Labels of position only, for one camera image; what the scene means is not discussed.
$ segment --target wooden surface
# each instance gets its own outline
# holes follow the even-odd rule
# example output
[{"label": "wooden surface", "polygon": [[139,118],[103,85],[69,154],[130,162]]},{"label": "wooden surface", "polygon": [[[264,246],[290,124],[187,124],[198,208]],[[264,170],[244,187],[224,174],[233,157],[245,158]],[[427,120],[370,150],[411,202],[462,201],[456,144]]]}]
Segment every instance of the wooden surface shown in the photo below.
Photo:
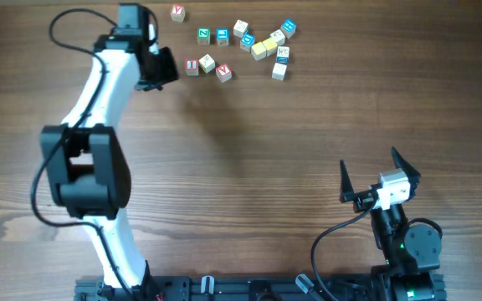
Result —
[{"label": "wooden surface", "polygon": [[[392,169],[394,145],[423,173],[408,217],[444,228],[449,298],[482,300],[481,3],[196,1],[174,23],[170,2],[149,7],[182,77],[135,93],[119,131],[131,225],[154,274],[310,272],[313,239],[354,216],[338,202],[338,161],[363,189]],[[75,279],[101,274],[82,229],[47,228],[28,204],[38,133],[68,114],[90,71],[89,57],[47,37],[49,21],[80,3],[115,17],[112,1],[0,0],[0,300],[69,300]],[[297,22],[286,81],[271,79],[274,58],[255,62],[237,38],[197,45],[198,27],[238,18],[257,40]],[[89,47],[108,29],[74,15],[56,33]],[[183,60],[206,53],[233,80],[188,79]],[[45,181],[39,195],[45,214],[66,218]],[[318,261],[325,273],[383,263],[370,218],[325,239]]]}]

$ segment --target toy block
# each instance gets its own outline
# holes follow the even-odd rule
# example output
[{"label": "toy block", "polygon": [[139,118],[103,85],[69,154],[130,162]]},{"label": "toy block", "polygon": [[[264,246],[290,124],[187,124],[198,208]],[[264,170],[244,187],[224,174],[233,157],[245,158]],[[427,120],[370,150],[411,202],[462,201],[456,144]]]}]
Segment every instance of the toy block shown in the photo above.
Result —
[{"label": "toy block", "polygon": [[250,48],[254,45],[254,36],[246,33],[243,38],[241,38],[241,43],[239,43],[239,47],[244,50],[250,52]]},{"label": "toy block", "polygon": [[185,61],[185,71],[189,76],[198,76],[198,61],[196,59]]},{"label": "toy block", "polygon": [[265,46],[263,43],[259,42],[252,45],[250,53],[252,53],[252,56],[256,60],[261,60],[267,56],[267,49],[265,49]]},{"label": "toy block", "polygon": [[287,19],[285,20],[284,24],[282,24],[282,27],[280,27],[280,30],[282,33],[284,33],[284,36],[286,38],[291,38],[293,33],[295,33],[295,30],[297,29],[297,24],[293,23],[293,21]]},{"label": "toy block", "polygon": [[263,41],[264,47],[267,50],[267,56],[271,56],[274,53],[276,53],[276,49],[278,48],[278,45],[274,41],[273,38],[268,38]]},{"label": "toy block", "polygon": [[172,5],[171,18],[172,21],[182,23],[185,18],[185,8],[179,4]]},{"label": "toy block", "polygon": [[284,80],[285,70],[288,68],[287,65],[274,63],[273,68],[273,79]]},{"label": "toy block", "polygon": [[280,29],[270,34],[271,38],[276,42],[277,45],[282,46],[285,43],[285,36]]},{"label": "toy block", "polygon": [[228,46],[230,35],[227,28],[217,28],[217,45]]},{"label": "toy block", "polygon": [[276,51],[276,63],[287,64],[290,62],[290,48],[279,46]]},{"label": "toy block", "polygon": [[198,64],[200,64],[200,67],[202,67],[205,73],[209,73],[209,71],[215,69],[215,61],[209,54],[206,54],[199,59]]},{"label": "toy block", "polygon": [[199,45],[209,45],[211,42],[211,31],[209,28],[199,28],[197,31]]},{"label": "toy block", "polygon": [[238,20],[233,26],[233,35],[242,38],[249,30],[249,24]]},{"label": "toy block", "polygon": [[215,73],[217,74],[218,79],[221,80],[221,83],[232,78],[232,70],[226,64],[218,66]]}]

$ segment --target wooden table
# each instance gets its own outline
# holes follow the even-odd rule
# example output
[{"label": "wooden table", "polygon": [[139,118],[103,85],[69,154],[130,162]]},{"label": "wooden table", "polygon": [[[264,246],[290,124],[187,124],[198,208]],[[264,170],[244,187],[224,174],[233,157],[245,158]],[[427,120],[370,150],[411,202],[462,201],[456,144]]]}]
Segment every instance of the wooden table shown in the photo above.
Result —
[{"label": "wooden table", "polygon": [[[171,1],[151,4],[160,42],[182,74],[162,92],[135,93],[119,137],[133,176],[137,244],[155,275],[296,275],[310,246],[354,216],[340,204],[338,161],[357,189],[392,169],[390,147],[423,173],[408,217],[444,228],[442,268],[452,300],[482,300],[482,4],[471,1],[193,1],[185,23]],[[115,1],[0,0],[0,300],[70,300],[74,280],[101,274],[82,229],[32,215],[28,191],[41,160],[38,133],[58,124],[86,81],[91,58],[57,48],[50,20],[73,7],[116,16]],[[198,27],[250,23],[257,40],[286,18],[286,81],[274,59],[198,46]],[[90,47],[109,30],[75,14],[57,36]],[[233,80],[188,78],[184,59],[211,54]],[[42,211],[55,208],[45,179]],[[324,240],[320,270],[365,273],[384,262],[370,218]]]}]

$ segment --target cable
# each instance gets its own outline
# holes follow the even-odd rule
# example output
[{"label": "cable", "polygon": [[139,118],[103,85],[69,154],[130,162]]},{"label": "cable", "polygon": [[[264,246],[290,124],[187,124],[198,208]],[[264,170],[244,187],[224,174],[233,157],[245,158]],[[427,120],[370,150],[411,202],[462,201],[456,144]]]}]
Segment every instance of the cable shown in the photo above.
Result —
[{"label": "cable", "polygon": [[92,94],[92,97],[90,97],[90,101],[89,103],[87,104],[87,106],[85,107],[85,110],[83,111],[83,114],[81,115],[81,117],[78,119],[78,121],[74,124],[74,126],[72,126],[70,128],[70,130],[68,130],[62,137],[59,141],[57,141],[57,143],[54,145],[54,147],[51,149],[51,151],[48,153],[48,155],[45,157],[44,161],[42,162],[42,164],[40,165],[38,171],[36,172],[36,174],[34,175],[34,178],[33,178],[33,183],[31,185],[31,192],[30,192],[30,199],[31,199],[31,207],[33,209],[33,214],[44,224],[48,225],[48,226],[51,226],[51,227],[75,227],[75,226],[88,226],[88,227],[92,227],[93,229],[95,229],[96,231],[96,234],[98,235],[98,237],[100,238],[100,241],[101,241],[101,245],[102,247],[104,248],[104,251],[105,251],[105,255],[107,256],[107,260],[109,261],[109,265],[111,266],[112,270],[113,270],[113,274],[115,275],[116,277],[116,280],[118,280],[118,282],[120,283],[121,287],[124,289],[124,292],[126,292],[127,296],[129,298],[132,298],[133,300],[137,301],[136,300],[136,297],[130,292],[130,290],[127,288],[126,284],[124,283],[124,281],[122,280],[122,276],[120,275],[120,272],[118,271],[118,267],[115,265],[115,260],[113,259],[111,253],[110,253],[110,250],[109,250],[109,247],[107,246],[107,241],[105,240],[105,236],[102,232],[102,228],[101,227],[98,227],[96,226],[94,223],[92,222],[51,222],[49,220],[47,220],[46,218],[44,218],[41,214],[40,214],[40,211],[38,210],[38,206],[37,206],[37,190],[38,190],[38,183],[40,181],[40,177],[42,176],[44,170],[46,169],[46,167],[48,166],[48,163],[53,159],[55,153],[59,150],[59,148],[65,143],[65,141],[70,138],[74,133],[75,131],[77,131],[77,129],[79,128],[80,125],[82,125],[85,120],[87,119],[87,117],[89,116],[90,114],[90,111],[92,110],[92,107],[96,101],[96,98],[98,97],[98,94],[100,93],[101,91],[101,88],[103,87],[103,84],[105,82],[105,75],[107,74],[108,70],[107,70],[107,67],[106,67],[106,64],[104,62],[104,60],[98,55],[98,54],[95,54],[94,52],[90,51],[90,50],[87,50],[87,49],[84,49],[84,48],[80,48],[80,47],[76,47],[76,46],[72,46],[72,45],[69,45],[69,44],[66,44],[66,43],[61,43],[60,41],[58,41],[55,37],[54,37],[54,25],[57,23],[57,21],[59,19],[61,19],[63,16],[67,15],[67,14],[70,14],[70,13],[91,13],[91,14],[94,14],[95,16],[97,17],[100,17],[100,18],[103,18],[104,20],[106,20],[107,22],[109,22],[111,25],[113,26],[116,26],[116,23],[109,19],[108,17],[106,17],[105,15],[101,14],[101,13],[98,13],[94,10],[91,10],[91,9],[86,9],[86,8],[74,8],[74,9],[69,9],[69,10],[66,10],[60,14],[58,14],[52,21],[51,21],[51,24],[49,25],[49,39],[55,43],[56,45],[62,47],[62,48],[66,48],[66,49],[71,49],[71,50],[75,50],[75,51],[78,51],[78,52],[81,52],[81,53],[84,53],[84,54],[88,54],[88,55],[91,55],[92,57],[98,59],[98,61],[100,62],[101,64],[101,75],[100,75],[100,80],[98,81],[98,86],[96,87],[94,93]]},{"label": "cable", "polygon": [[319,244],[319,241],[321,239],[323,239],[323,237],[325,237],[328,234],[334,232],[335,230],[341,229],[343,227],[347,227],[347,226],[351,225],[352,223],[355,223],[355,222],[358,222],[359,220],[361,220],[363,217],[368,215],[373,210],[373,207],[375,206],[375,204],[376,204],[376,202],[373,202],[373,205],[371,205],[369,208],[367,208],[367,210],[365,210],[363,213],[357,215],[356,217],[348,220],[347,222],[343,222],[343,223],[341,223],[337,226],[334,226],[334,227],[324,231],[323,233],[321,233],[315,239],[314,244],[311,245],[311,252],[310,252],[311,267],[313,267],[313,269],[314,269],[314,274],[315,274],[315,277],[317,278],[317,282],[322,287],[322,289],[325,291],[325,293],[329,297],[331,297],[331,299],[333,301],[339,301],[339,300],[336,297],[334,297],[334,295],[331,293],[330,290],[328,290],[328,288],[326,288],[325,284],[323,283],[323,280],[321,279],[321,277],[319,275],[319,271],[317,270],[317,265],[315,264],[315,250],[317,249],[317,245]]}]

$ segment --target white block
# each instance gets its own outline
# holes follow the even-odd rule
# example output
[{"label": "white block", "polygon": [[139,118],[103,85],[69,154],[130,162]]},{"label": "white block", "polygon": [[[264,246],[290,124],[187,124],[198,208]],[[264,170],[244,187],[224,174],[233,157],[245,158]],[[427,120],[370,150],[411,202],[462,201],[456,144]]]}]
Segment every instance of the white block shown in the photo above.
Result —
[{"label": "white block", "polygon": [[185,8],[179,4],[172,5],[171,18],[172,21],[183,22],[185,18]]},{"label": "white block", "polygon": [[198,60],[198,64],[205,73],[215,69],[215,61],[211,58],[211,55],[206,54],[201,59]]},{"label": "white block", "polygon": [[196,59],[186,60],[185,71],[189,76],[198,76],[198,61]]},{"label": "white block", "polygon": [[284,33],[280,29],[275,31],[274,33],[270,34],[271,38],[278,44],[279,46],[284,45],[285,43],[285,36]]},{"label": "white block", "polygon": [[259,42],[252,45],[252,48],[250,49],[250,53],[256,60],[261,60],[267,56],[267,49],[265,49],[265,46],[263,43]]},{"label": "white block", "polygon": [[273,79],[284,80],[287,68],[287,65],[274,63]]},{"label": "white block", "polygon": [[265,49],[267,49],[267,56],[271,56],[276,53],[276,49],[278,45],[274,41],[273,38],[268,38],[262,42],[264,44]]},{"label": "white block", "polygon": [[249,30],[249,24],[238,20],[233,26],[233,35],[242,38]]},{"label": "white block", "polygon": [[226,64],[218,66],[215,73],[222,83],[232,78],[232,70]]},{"label": "white block", "polygon": [[290,48],[279,46],[276,51],[276,63],[287,64],[290,62]]},{"label": "white block", "polygon": [[285,20],[284,24],[280,27],[280,30],[284,34],[286,38],[291,38],[291,36],[295,33],[297,29],[297,24],[293,23],[293,21],[287,19]]}]

